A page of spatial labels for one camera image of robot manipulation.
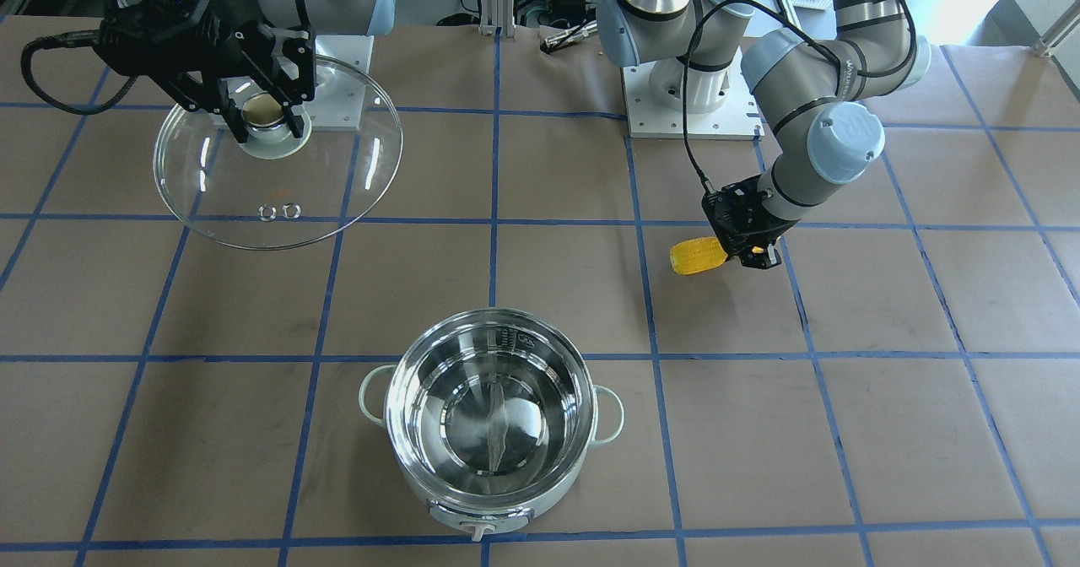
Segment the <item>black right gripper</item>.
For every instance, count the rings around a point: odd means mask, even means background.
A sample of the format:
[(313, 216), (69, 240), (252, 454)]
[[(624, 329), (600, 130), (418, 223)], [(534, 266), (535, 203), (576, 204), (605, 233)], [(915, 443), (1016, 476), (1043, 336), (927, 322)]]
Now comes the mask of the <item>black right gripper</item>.
[(103, 0), (94, 51), (116, 73), (148, 76), (181, 108), (219, 113), (238, 144), (249, 133), (222, 82), (248, 78), (283, 106), (292, 136), (305, 136), (314, 97), (314, 36), (265, 17), (258, 0)]

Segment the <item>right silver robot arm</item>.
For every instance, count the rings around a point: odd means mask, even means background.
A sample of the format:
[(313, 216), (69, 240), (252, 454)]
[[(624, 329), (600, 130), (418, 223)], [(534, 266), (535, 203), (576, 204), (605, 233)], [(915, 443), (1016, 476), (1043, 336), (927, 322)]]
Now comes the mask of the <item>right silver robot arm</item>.
[(395, 0), (105, 0), (92, 45), (116, 73), (147, 76), (186, 111), (219, 114), (248, 140), (229, 78), (248, 78), (283, 111), (292, 136), (298, 109), (316, 97), (320, 33), (373, 36), (394, 24)]

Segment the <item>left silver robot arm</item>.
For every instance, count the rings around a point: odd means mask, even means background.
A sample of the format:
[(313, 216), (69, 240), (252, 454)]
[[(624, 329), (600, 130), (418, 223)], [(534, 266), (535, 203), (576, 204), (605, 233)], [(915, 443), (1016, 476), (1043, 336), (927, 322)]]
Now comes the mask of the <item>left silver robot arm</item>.
[(742, 55), (746, 87), (779, 147), (761, 174), (714, 186), (692, 162), (712, 239), (683, 241), (672, 268), (694, 274), (737, 260), (780, 264), (778, 240), (885, 149), (864, 99), (910, 87), (932, 60), (907, 0), (833, 0), (836, 35), (814, 40), (759, 0), (599, 0), (602, 48), (619, 68), (649, 63), (651, 91), (680, 121), (721, 108), (724, 79), (756, 13), (777, 21)]

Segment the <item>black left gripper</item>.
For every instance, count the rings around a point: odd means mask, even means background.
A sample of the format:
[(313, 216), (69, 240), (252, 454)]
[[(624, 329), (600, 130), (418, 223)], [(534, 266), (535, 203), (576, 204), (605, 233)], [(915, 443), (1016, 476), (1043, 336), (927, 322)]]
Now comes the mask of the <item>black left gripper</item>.
[(778, 239), (797, 222), (766, 210), (764, 202), (769, 197), (757, 189), (758, 179), (750, 177), (721, 189), (710, 187), (702, 198), (702, 208), (724, 251), (725, 262), (737, 259), (741, 266), (767, 270), (783, 262)]

